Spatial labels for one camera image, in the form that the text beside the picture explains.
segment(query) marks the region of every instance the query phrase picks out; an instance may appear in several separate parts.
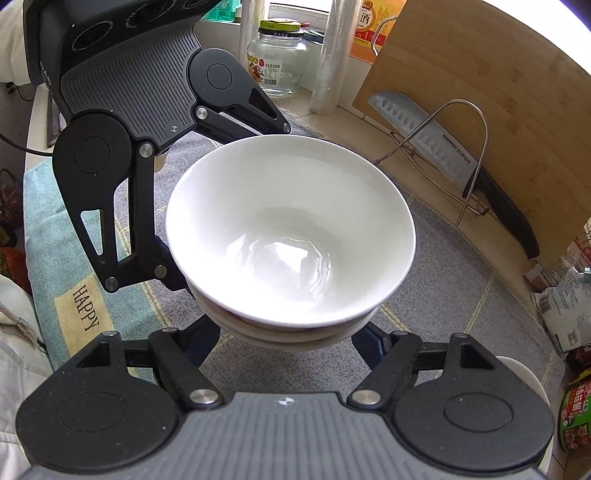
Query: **bottle label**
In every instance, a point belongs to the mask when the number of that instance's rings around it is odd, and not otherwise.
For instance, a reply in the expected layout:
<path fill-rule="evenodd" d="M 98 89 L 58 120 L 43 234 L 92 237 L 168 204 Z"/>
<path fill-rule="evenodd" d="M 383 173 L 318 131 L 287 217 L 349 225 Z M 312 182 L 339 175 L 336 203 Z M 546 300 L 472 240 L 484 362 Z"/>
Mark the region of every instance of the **bottle label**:
<path fill-rule="evenodd" d="M 282 60 L 257 58 L 248 55 L 248 73 L 257 83 L 278 85 L 282 67 Z"/>

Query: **ribbed gray panel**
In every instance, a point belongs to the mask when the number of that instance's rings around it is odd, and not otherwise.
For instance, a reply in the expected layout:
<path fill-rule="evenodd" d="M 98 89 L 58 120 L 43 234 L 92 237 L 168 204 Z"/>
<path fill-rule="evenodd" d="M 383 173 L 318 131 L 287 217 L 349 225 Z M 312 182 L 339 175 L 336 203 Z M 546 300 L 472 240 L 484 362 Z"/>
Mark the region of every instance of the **ribbed gray panel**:
<path fill-rule="evenodd" d="M 344 407 L 336 394 L 236 394 L 227 407 L 191 413 L 161 451 L 89 480 L 457 480 L 410 455 L 384 420 Z M 72 480 L 35 467 L 24 480 Z M 539 480 L 534 469 L 505 480 Z"/>
<path fill-rule="evenodd" d="M 74 115 L 112 112 L 135 138 L 164 145 L 194 124 L 187 65 L 198 49 L 191 25 L 161 27 L 69 70 L 61 92 Z"/>

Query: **glass jar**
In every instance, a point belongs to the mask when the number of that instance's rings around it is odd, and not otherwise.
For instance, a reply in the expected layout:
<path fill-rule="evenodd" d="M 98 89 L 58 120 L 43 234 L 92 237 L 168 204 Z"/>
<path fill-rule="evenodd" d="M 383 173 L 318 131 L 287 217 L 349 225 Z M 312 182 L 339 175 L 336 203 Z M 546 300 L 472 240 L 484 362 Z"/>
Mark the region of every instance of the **glass jar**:
<path fill-rule="evenodd" d="M 270 96 L 293 93 L 306 66 L 308 52 L 300 23 L 288 19 L 262 20 L 259 37 L 248 45 L 248 73 Z"/>

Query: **white bowl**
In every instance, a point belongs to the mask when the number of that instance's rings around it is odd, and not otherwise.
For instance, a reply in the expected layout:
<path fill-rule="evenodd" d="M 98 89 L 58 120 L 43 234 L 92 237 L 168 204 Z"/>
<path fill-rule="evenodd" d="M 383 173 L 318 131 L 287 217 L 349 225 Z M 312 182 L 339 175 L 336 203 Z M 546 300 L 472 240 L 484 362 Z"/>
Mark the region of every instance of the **white bowl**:
<path fill-rule="evenodd" d="M 242 321 L 240 317 L 209 300 L 196 288 L 189 286 L 189 289 L 195 295 L 195 299 L 203 311 L 223 330 L 251 345 L 284 352 L 305 352 L 339 343 L 360 331 L 379 309 L 376 307 L 359 320 L 336 326 L 318 327 L 300 332 L 277 332 L 261 327 L 252 327 Z"/>
<path fill-rule="evenodd" d="M 388 178 L 329 142 L 264 135 L 191 166 L 166 214 L 187 282 L 224 309 L 282 327 L 336 325 L 400 285 L 413 219 Z"/>
<path fill-rule="evenodd" d="M 208 299 L 199 290 L 193 286 L 189 286 L 193 293 L 195 300 L 201 306 L 203 311 L 209 317 L 224 329 L 231 329 L 241 335 L 241 338 L 247 337 L 251 339 L 263 340 L 265 342 L 275 343 L 303 343 L 314 340 L 322 340 L 324 338 L 335 335 L 342 335 L 343 332 L 351 330 L 359 322 L 368 321 L 368 315 L 360 318 L 349 320 L 348 322 L 339 323 L 338 325 L 329 325 L 326 327 L 308 328 L 304 330 L 274 330 L 267 328 L 264 323 L 247 323 L 241 317 L 223 309 L 217 303 Z"/>
<path fill-rule="evenodd" d="M 534 392 L 536 392 L 542 399 L 550 406 L 550 402 L 548 400 L 548 395 L 546 395 L 546 391 L 544 387 L 538 380 L 538 377 L 534 375 L 534 373 L 527 368 L 521 362 L 518 362 L 514 358 L 510 358 L 508 356 L 498 356 L 497 357 L 501 362 L 505 364 L 515 375 L 517 375 L 520 379 L 522 379 L 525 384 L 530 387 Z M 546 452 L 544 453 L 544 457 L 540 462 L 538 470 L 543 474 L 548 472 L 548 467 L 550 466 L 550 458 L 552 457 L 552 448 L 554 446 L 554 436 L 550 439 L 550 443 L 546 448 Z"/>

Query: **white table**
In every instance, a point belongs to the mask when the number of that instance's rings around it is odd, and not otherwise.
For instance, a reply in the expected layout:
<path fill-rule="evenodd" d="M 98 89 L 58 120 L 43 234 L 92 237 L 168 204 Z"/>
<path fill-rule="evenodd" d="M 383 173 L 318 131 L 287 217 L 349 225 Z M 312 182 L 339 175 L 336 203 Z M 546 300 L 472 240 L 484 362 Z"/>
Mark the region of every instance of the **white table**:
<path fill-rule="evenodd" d="M 42 152 L 51 152 L 53 147 L 47 148 L 47 101 L 49 100 L 49 90 L 45 85 L 39 85 L 35 92 L 35 101 L 31 111 L 31 121 L 29 123 L 29 134 L 27 137 L 27 148 L 39 150 Z M 25 171 L 33 168 L 35 165 L 47 160 L 49 157 L 41 157 L 28 153 L 25 156 Z"/>

